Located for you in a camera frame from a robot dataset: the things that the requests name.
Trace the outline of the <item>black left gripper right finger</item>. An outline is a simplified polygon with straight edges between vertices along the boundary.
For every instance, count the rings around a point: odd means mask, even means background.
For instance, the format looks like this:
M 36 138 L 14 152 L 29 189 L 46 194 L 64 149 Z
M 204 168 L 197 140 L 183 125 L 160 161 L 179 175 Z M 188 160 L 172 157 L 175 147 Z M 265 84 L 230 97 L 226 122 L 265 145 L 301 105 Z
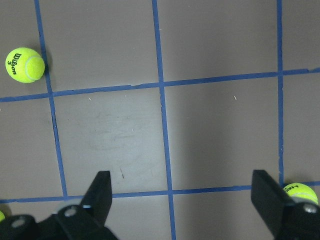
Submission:
M 275 240 L 320 238 L 320 206 L 288 196 L 265 170 L 252 173 L 251 202 Z

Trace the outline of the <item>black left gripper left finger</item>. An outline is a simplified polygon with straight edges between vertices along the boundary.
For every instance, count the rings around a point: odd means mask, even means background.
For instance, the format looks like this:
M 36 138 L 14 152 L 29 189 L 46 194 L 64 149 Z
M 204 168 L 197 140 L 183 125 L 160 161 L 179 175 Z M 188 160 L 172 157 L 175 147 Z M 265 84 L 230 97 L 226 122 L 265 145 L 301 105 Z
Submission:
M 117 240 L 105 226 L 112 205 L 111 173 L 99 171 L 78 204 L 62 207 L 37 222 L 32 215 L 6 217 L 0 222 L 2 240 Z

